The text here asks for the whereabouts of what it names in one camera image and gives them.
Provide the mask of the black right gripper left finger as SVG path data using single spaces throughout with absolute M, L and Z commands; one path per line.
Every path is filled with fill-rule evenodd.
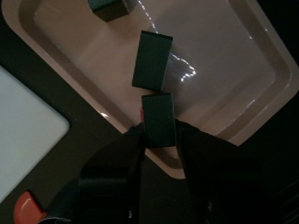
M 139 124 L 94 154 L 39 224 L 138 224 L 145 154 Z

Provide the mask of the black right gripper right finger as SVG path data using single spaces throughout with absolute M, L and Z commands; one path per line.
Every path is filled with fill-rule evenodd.
M 260 162 L 189 123 L 176 126 L 198 224 L 281 224 Z

